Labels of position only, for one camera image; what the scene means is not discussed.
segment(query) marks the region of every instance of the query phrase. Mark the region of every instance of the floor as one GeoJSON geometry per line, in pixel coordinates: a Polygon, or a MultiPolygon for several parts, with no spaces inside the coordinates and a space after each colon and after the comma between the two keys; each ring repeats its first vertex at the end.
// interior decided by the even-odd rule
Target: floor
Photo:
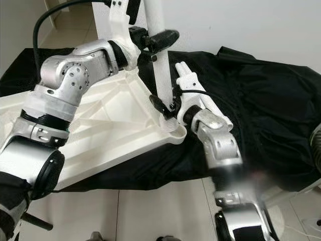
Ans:
{"type": "MultiPolygon", "coordinates": [[[[56,30],[42,48],[65,48],[97,39],[90,6],[71,8],[55,19],[56,30]]],[[[209,178],[173,182],[158,190],[94,190],[86,193],[52,194],[34,201],[29,213],[54,224],[50,232],[23,223],[21,240],[87,240],[100,231],[108,241],[153,241],[171,234],[183,241],[216,241],[214,214],[219,210],[213,199],[209,178]]],[[[305,219],[321,218],[321,194],[312,191],[285,201],[270,210],[282,213],[275,228],[282,241],[317,241],[301,233],[321,237],[304,226],[305,219]]]]}

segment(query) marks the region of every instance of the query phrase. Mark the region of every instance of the white pole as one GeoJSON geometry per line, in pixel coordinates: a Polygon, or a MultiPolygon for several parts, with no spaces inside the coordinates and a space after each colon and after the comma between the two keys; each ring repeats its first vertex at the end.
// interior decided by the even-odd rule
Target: white pole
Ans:
{"type": "MultiPolygon", "coordinates": [[[[149,36],[165,30],[162,0],[144,0],[145,14],[149,36]]],[[[167,50],[156,54],[157,61],[153,62],[157,95],[168,109],[173,101],[172,82],[170,74],[169,56],[167,50]]],[[[160,127],[167,132],[178,128],[178,122],[172,118],[168,121],[163,116],[159,119],[160,127]]]]}

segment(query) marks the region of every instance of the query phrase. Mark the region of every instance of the black cable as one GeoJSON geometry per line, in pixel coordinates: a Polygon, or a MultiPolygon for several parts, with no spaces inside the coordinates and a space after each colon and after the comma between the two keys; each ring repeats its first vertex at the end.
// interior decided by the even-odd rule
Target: black cable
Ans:
{"type": "Polygon", "coordinates": [[[61,9],[67,8],[69,6],[76,5],[76,4],[82,4],[82,3],[105,3],[105,5],[110,7],[111,0],[73,0],[71,2],[66,2],[63,4],[57,5],[52,9],[49,9],[44,14],[42,14],[41,17],[37,20],[35,28],[34,28],[34,34],[33,34],[33,47],[34,47],[34,56],[35,56],[38,82],[40,81],[40,58],[39,58],[39,51],[38,51],[38,33],[39,33],[39,29],[40,29],[41,24],[51,14],[53,14],[61,9]]]}
{"type": "Polygon", "coordinates": [[[210,92],[206,92],[206,91],[202,91],[202,90],[179,90],[179,93],[198,93],[198,94],[204,94],[204,95],[208,95],[210,96],[211,98],[214,98],[220,102],[222,102],[223,104],[226,105],[226,107],[230,110],[233,118],[235,119],[236,123],[237,123],[237,126],[238,126],[238,129],[239,129],[239,135],[240,135],[240,140],[241,140],[241,149],[242,149],[242,152],[245,153],[245,142],[244,142],[244,134],[243,134],[243,130],[241,128],[241,125],[240,125],[240,121],[237,117],[237,115],[235,114],[234,112],[234,108],[228,103],[226,102],[224,99],[222,99],[221,97],[213,94],[213,93],[210,93],[210,92]]]}

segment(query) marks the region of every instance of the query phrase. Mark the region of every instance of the white plastic part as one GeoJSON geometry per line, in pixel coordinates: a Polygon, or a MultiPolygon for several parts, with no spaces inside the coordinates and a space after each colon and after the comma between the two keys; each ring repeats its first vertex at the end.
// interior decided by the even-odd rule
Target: white plastic part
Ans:
{"type": "MultiPolygon", "coordinates": [[[[83,96],[67,145],[60,148],[66,161],[56,190],[166,143],[183,142],[185,127],[171,133],[159,127],[160,113],[150,103],[150,91],[137,73],[137,69],[121,71],[93,85],[83,96]]],[[[27,93],[0,98],[0,143],[20,115],[27,93]]]]}
{"type": "Polygon", "coordinates": [[[137,60],[140,55],[140,50],[132,42],[129,35],[129,19],[126,14],[129,0],[116,0],[115,4],[111,4],[109,21],[112,32],[112,39],[119,47],[127,59],[128,66],[126,70],[132,70],[137,66],[137,60]]]}
{"type": "MultiPolygon", "coordinates": [[[[179,78],[176,80],[176,84],[180,86],[182,90],[201,90],[205,91],[200,84],[197,74],[192,72],[185,62],[177,63],[175,65],[179,78]]],[[[183,117],[186,111],[193,105],[198,105],[201,108],[207,108],[217,116],[222,117],[227,125],[229,131],[233,128],[233,124],[230,119],[223,115],[221,110],[216,106],[214,101],[207,95],[199,93],[183,93],[181,96],[182,106],[177,115],[177,120],[180,124],[186,125],[183,121],[183,117]]]]}
{"type": "MultiPolygon", "coordinates": [[[[163,7],[161,0],[144,0],[145,14],[149,36],[156,35],[165,30],[163,7]]],[[[169,56],[167,50],[156,54],[157,61],[153,62],[157,95],[168,109],[173,101],[172,81],[170,73],[169,56]]],[[[175,119],[160,120],[164,131],[172,132],[178,127],[175,119]]]]}

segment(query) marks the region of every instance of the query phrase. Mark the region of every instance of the black cloth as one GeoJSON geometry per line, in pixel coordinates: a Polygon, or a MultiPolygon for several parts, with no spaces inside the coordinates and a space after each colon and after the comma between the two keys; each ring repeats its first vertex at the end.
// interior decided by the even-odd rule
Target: black cloth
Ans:
{"type": "MultiPolygon", "coordinates": [[[[71,49],[50,51],[43,50],[43,56],[67,54],[71,49]]],[[[33,56],[23,53],[18,59],[25,60],[17,59],[0,81],[2,95],[34,86],[33,56]]],[[[169,51],[169,60],[173,84],[178,77],[175,64],[185,61],[206,91],[217,96],[213,100],[234,123],[232,133],[253,171],[264,171],[288,191],[299,191],[321,177],[309,146],[309,137],[321,122],[319,74],[307,67],[256,60],[225,47],[217,55],[169,51]]],[[[156,93],[152,64],[143,57],[139,75],[156,93]]],[[[189,133],[181,145],[164,145],[65,190],[149,190],[209,174],[203,146],[189,133]]]]}

